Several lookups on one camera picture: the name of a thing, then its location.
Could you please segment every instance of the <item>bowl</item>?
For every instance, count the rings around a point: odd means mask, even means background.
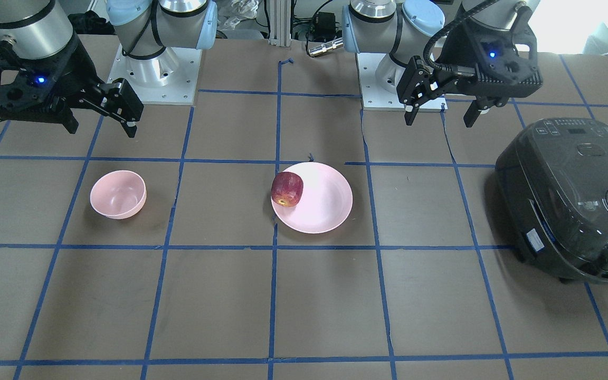
[[[301,162],[284,171],[301,176],[304,182],[302,197],[294,207],[271,200],[273,211],[285,225],[303,233],[325,233],[347,219],[353,193],[340,172],[319,162]]]
[[[117,170],[102,176],[91,190],[91,206],[111,219],[137,214],[147,199],[145,181],[130,170]]]

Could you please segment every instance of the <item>plate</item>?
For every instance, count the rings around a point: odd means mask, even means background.
[[[287,226],[304,233],[323,233],[346,220],[353,206],[353,194],[340,172],[319,162],[301,162],[284,171],[301,176],[304,182],[302,198],[295,207],[271,201],[273,211]]]

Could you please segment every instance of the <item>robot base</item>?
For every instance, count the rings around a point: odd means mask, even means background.
[[[385,55],[384,53],[358,53],[356,55],[360,90],[363,95],[363,109],[405,111],[405,106],[398,100],[398,95],[384,90],[377,82],[375,72]],[[447,109],[444,97],[426,102],[419,108],[419,112],[440,112],[442,105]]]
[[[129,80],[130,85],[138,94],[143,104],[170,104],[179,106],[193,106],[196,97],[196,84],[198,70],[201,67],[201,50],[173,47],[179,59],[179,70],[174,78],[161,87],[143,87]],[[109,82],[116,78],[130,77],[126,60],[121,55],[121,45],[116,51],[114,63],[109,72]]]

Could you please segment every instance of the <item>small pink cup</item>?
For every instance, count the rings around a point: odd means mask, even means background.
[[[117,170],[100,178],[91,190],[91,206],[111,219],[137,214],[147,199],[145,180],[130,170]]]

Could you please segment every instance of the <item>red apple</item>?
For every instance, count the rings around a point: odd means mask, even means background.
[[[290,172],[275,175],[271,185],[271,199],[284,207],[294,207],[302,198],[304,182],[301,176]]]

